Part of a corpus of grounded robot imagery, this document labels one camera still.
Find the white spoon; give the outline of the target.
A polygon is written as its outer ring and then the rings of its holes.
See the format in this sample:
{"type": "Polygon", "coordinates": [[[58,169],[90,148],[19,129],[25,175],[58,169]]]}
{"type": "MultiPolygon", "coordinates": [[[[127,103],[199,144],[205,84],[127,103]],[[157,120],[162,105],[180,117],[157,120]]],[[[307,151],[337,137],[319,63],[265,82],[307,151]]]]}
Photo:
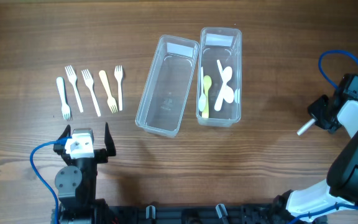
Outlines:
{"type": "Polygon", "coordinates": [[[307,123],[305,123],[296,133],[301,136],[304,132],[306,132],[311,126],[315,124],[315,119],[310,119],[307,123]]]}
{"type": "MultiPolygon", "coordinates": [[[[217,66],[218,66],[219,73],[222,77],[224,73],[224,69],[221,65],[220,60],[217,60],[217,66]]],[[[227,103],[232,103],[234,101],[234,91],[228,85],[225,86],[223,98],[227,103]]]]}
{"type": "Polygon", "coordinates": [[[216,102],[215,102],[215,105],[214,105],[214,110],[215,111],[220,111],[221,110],[223,100],[224,100],[224,98],[223,98],[224,89],[225,89],[225,86],[227,85],[228,81],[231,79],[231,77],[232,77],[232,67],[226,67],[224,69],[223,76],[221,77],[223,83],[221,85],[219,95],[218,95],[218,97],[216,99],[216,102]]]}
{"type": "Polygon", "coordinates": [[[204,94],[204,73],[203,67],[200,68],[200,97],[198,101],[198,109],[202,112],[206,106],[206,95],[204,94]]]}

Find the cream yellow fork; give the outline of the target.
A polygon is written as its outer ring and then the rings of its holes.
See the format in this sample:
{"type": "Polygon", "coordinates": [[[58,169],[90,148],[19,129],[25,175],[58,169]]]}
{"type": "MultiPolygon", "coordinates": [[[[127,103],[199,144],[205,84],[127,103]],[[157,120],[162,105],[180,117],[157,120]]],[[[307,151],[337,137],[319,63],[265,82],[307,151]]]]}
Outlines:
{"type": "Polygon", "coordinates": [[[104,70],[100,70],[99,77],[108,97],[107,104],[109,106],[109,109],[112,113],[117,113],[117,103],[115,98],[112,96],[106,72],[104,70]]]}

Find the yellow spoon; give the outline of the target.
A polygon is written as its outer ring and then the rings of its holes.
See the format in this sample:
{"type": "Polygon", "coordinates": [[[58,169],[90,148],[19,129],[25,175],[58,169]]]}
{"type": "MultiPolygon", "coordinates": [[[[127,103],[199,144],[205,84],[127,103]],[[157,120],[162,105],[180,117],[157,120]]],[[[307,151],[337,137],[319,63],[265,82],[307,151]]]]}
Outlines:
{"type": "Polygon", "coordinates": [[[209,75],[205,75],[203,79],[203,87],[204,87],[204,94],[206,96],[206,104],[204,110],[202,112],[203,118],[209,118],[209,100],[208,100],[208,92],[212,85],[212,79],[209,75]]]}

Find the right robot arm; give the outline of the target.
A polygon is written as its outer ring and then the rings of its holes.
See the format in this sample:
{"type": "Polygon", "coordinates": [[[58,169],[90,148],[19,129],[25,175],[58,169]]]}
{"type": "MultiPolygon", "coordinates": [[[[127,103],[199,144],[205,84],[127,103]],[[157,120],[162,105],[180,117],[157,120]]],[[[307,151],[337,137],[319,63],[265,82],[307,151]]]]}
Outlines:
{"type": "Polygon", "coordinates": [[[329,133],[340,127],[351,137],[329,168],[326,179],[304,190],[276,196],[267,218],[270,223],[321,223],[341,210],[358,210],[358,75],[345,74],[332,97],[322,95],[309,105],[311,125],[329,133]]]}

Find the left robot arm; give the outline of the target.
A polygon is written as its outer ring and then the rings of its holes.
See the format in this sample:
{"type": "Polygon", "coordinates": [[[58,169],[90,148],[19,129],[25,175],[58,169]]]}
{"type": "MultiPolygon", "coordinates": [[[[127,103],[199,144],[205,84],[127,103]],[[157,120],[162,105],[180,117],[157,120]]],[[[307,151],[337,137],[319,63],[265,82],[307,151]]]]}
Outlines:
{"type": "Polygon", "coordinates": [[[66,163],[55,176],[58,190],[58,207],[52,211],[52,223],[118,223],[118,219],[105,199],[96,198],[98,164],[108,162],[116,155],[116,148],[109,131],[104,128],[102,149],[95,149],[93,130],[67,126],[53,144],[53,151],[66,163]]]}

